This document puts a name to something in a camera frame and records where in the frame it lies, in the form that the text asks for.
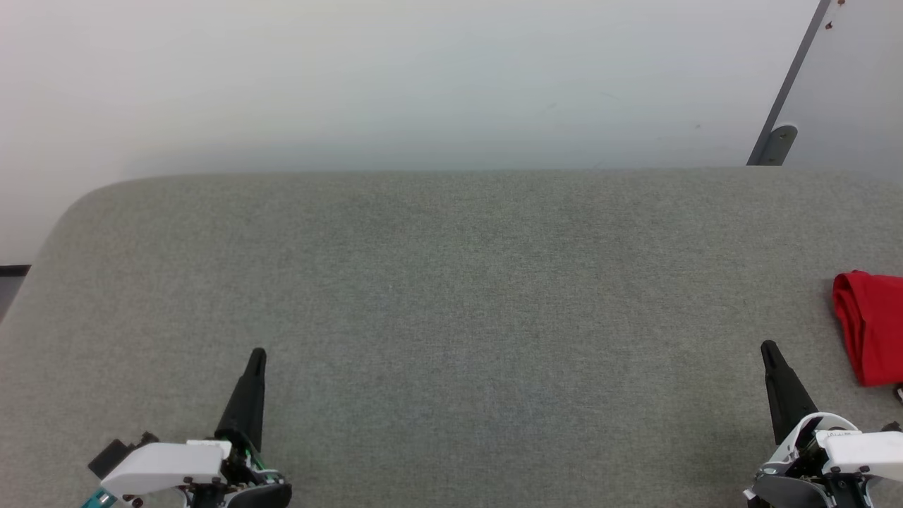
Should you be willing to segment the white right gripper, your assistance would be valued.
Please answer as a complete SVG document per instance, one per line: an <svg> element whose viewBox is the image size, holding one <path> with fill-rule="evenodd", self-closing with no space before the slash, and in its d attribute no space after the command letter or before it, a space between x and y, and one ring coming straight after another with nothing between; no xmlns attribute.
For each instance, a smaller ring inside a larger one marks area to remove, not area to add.
<svg viewBox="0 0 903 508"><path fill-rule="evenodd" d="M745 489L749 507L874 507L871 488L901 483L902 434L859 430L815 402L772 340L760 347L777 448Z"/></svg>

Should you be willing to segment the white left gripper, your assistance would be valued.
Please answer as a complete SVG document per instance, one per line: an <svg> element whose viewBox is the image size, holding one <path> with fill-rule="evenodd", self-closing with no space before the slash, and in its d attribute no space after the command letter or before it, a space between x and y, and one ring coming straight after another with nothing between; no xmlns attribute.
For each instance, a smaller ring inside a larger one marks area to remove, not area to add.
<svg viewBox="0 0 903 508"><path fill-rule="evenodd" d="M99 506L143 507L172 490L183 507L287 507L293 488L262 465L267 352L252 350L219 424L216 440L168 443L113 440L99 453Z"/></svg>

